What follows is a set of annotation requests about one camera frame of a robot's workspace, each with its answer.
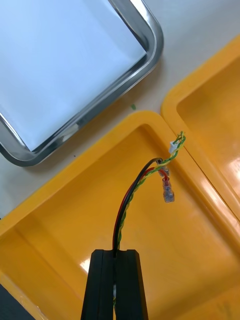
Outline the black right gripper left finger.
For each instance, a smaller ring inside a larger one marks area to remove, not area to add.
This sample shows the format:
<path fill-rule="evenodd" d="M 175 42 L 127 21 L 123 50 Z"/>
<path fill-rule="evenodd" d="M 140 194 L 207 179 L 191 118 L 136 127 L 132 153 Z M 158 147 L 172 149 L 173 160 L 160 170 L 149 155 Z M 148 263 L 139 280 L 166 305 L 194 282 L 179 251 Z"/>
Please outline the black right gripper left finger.
<path fill-rule="evenodd" d="M 112 320 L 114 301 L 114 256 L 111 250 L 96 249 L 90 257 L 81 319 Z"/>

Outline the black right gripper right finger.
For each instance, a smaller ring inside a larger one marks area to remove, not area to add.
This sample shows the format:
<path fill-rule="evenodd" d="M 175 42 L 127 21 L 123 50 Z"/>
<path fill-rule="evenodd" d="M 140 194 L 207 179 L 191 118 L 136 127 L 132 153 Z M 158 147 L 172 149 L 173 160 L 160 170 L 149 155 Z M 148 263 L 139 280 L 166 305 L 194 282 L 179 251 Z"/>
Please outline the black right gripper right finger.
<path fill-rule="evenodd" d="M 116 255 L 117 320 L 147 320 L 148 310 L 139 253 L 134 249 Z"/>

